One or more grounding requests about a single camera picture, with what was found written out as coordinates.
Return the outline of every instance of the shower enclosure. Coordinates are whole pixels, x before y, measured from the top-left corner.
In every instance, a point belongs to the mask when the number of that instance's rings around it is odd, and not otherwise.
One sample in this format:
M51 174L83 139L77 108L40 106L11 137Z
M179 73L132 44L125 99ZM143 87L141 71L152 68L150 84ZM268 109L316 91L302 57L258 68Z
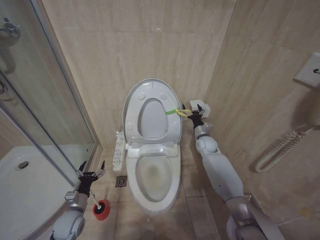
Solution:
M0 2L1 239L45 224L98 144L41 7Z

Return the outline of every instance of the wall outlet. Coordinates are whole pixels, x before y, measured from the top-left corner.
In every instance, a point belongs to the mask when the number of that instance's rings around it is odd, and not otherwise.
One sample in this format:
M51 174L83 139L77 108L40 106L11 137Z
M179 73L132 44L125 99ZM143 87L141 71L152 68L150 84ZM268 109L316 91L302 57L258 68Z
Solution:
M197 111L198 110L198 105L200 105L200 107L202 107L203 110L203 115L202 118L208 118L209 117L209 113L210 113L210 107L208 104L206 104L204 101L202 100L191 100L190 101L190 107L191 107L191 111Z
M306 61L294 81L308 87L320 88L320 53L314 53Z

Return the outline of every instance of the toilet brush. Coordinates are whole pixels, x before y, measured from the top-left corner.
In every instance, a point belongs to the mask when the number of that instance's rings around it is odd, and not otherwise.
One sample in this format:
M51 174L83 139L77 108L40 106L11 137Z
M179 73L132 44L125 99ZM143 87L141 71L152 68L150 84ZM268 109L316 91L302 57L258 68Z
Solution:
M90 190L90 195L92 200L94 201L94 205L92 208L93 215L99 221L105 220L110 214L110 206L106 200L96 200L95 194Z

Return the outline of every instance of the yellow clip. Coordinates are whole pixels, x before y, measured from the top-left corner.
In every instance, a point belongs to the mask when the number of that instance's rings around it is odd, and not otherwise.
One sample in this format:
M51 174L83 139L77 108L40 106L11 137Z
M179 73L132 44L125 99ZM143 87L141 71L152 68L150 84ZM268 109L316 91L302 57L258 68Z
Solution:
M175 112L182 117L189 117L192 115L192 112L189 109L176 109Z

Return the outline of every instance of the shower drain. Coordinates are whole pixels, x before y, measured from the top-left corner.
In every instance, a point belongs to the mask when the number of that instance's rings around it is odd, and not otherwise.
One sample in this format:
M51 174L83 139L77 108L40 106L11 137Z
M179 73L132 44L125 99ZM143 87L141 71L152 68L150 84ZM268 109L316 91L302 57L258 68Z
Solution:
M28 165L29 165L28 161L22 161L15 167L15 170L21 171L22 169L25 169Z
M116 177L116 183L115 187L116 188L122 188L127 186L127 176L117 176Z

